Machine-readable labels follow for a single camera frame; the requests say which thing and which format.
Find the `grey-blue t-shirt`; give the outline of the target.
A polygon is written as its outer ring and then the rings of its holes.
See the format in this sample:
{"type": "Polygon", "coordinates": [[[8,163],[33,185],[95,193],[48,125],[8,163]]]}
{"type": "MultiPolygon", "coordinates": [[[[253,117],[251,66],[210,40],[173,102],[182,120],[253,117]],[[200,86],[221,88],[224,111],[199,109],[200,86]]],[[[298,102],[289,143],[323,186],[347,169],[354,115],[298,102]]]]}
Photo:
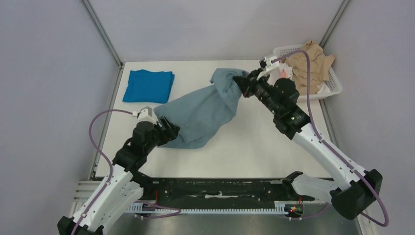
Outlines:
{"type": "Polygon", "coordinates": [[[222,125],[236,116],[242,93],[234,77],[248,74],[241,69],[216,69],[210,79],[211,85],[156,107],[157,117],[166,118],[180,129],[178,136],[163,147],[204,147],[222,125]]]}

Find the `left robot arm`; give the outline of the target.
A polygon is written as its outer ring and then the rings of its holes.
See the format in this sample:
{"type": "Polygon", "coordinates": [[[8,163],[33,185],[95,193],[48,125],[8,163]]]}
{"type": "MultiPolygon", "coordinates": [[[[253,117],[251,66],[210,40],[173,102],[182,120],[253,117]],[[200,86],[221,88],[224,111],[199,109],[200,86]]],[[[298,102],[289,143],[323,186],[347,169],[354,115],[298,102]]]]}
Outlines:
{"type": "Polygon", "coordinates": [[[172,140],[179,127],[166,118],[140,114],[132,136],[117,151],[110,172],[82,208],[58,224],[61,235],[104,235],[135,201],[152,197],[151,178],[139,172],[151,151],[172,140]]]}

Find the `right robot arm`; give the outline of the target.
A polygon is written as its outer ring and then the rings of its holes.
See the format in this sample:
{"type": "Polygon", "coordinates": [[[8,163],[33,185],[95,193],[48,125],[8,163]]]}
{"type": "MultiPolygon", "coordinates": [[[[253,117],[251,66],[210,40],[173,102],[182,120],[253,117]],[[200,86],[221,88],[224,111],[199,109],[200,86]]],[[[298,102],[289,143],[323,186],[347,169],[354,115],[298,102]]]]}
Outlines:
{"type": "Polygon", "coordinates": [[[331,176],[332,180],[310,177],[296,171],[283,180],[283,195],[289,200],[311,196],[331,204],[348,220],[377,200],[383,176],[370,171],[348,158],[313,125],[308,113],[298,105],[299,92],[294,82],[279,79],[272,86],[263,78],[250,80],[235,76],[244,97],[256,98],[273,114],[277,130],[305,149],[331,176]]]}

